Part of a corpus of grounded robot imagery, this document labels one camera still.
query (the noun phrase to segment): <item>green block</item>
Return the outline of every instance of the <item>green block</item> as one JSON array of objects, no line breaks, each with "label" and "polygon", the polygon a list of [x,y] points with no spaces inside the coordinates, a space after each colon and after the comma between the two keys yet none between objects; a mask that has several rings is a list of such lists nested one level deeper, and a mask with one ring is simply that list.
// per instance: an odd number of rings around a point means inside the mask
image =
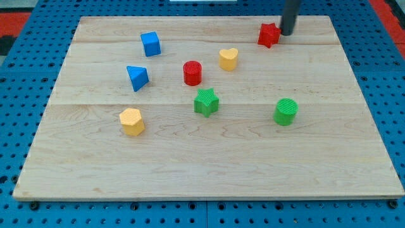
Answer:
[{"label": "green block", "polygon": [[198,95],[194,99],[194,111],[209,117],[211,113],[218,111],[220,99],[215,96],[214,89],[198,89]]},{"label": "green block", "polygon": [[290,98],[283,98],[277,102],[276,110],[274,111],[273,119],[281,126],[288,126],[294,121],[294,117],[298,112],[298,104]]}]

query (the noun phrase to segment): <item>green cylinder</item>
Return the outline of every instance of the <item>green cylinder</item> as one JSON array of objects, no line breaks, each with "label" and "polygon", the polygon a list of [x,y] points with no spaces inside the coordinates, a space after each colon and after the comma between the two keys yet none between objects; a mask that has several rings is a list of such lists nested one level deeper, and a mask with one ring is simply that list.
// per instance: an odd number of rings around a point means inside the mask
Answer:
[{"label": "green cylinder", "polygon": [[281,126],[288,126],[294,121],[298,112],[298,104],[290,98],[283,98],[277,102],[273,119]]}]

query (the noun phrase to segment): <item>green star-shaped block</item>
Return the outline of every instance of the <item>green star-shaped block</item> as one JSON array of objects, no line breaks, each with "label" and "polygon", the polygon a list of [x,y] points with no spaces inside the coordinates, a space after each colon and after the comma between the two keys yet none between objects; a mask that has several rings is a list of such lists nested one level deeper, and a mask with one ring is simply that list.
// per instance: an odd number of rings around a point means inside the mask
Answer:
[{"label": "green star-shaped block", "polygon": [[198,95],[194,99],[194,111],[209,117],[211,113],[218,111],[220,99],[215,96],[214,89],[198,89]]}]

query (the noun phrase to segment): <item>blue cube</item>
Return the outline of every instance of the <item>blue cube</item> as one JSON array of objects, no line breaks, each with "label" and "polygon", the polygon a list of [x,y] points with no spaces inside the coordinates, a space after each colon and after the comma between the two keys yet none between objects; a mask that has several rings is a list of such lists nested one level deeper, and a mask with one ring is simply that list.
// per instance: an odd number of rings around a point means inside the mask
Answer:
[{"label": "blue cube", "polygon": [[144,45],[145,55],[147,57],[160,54],[160,43],[156,32],[141,34],[140,39]]},{"label": "blue cube", "polygon": [[137,66],[127,66],[127,71],[129,74],[129,78],[131,79],[132,87],[134,88],[135,92],[137,92],[140,88],[142,88],[145,84],[149,82],[146,68]]}]

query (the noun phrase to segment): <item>wood grain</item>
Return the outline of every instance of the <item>wood grain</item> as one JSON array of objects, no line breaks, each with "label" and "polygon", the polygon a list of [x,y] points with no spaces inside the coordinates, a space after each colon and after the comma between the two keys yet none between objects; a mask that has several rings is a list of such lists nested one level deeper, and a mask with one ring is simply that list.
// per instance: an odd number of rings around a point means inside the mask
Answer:
[{"label": "wood grain", "polygon": [[[279,16],[83,17],[13,196],[22,201],[336,200],[398,198],[396,171],[327,16],[300,16],[280,44],[258,46]],[[155,30],[162,55],[146,58],[139,34]],[[218,51],[236,47],[225,72]],[[182,65],[202,63],[186,86]],[[147,67],[134,93],[125,67]],[[194,113],[197,88],[220,110]],[[272,120],[290,97],[299,113]],[[123,133],[125,108],[145,131]]]}]

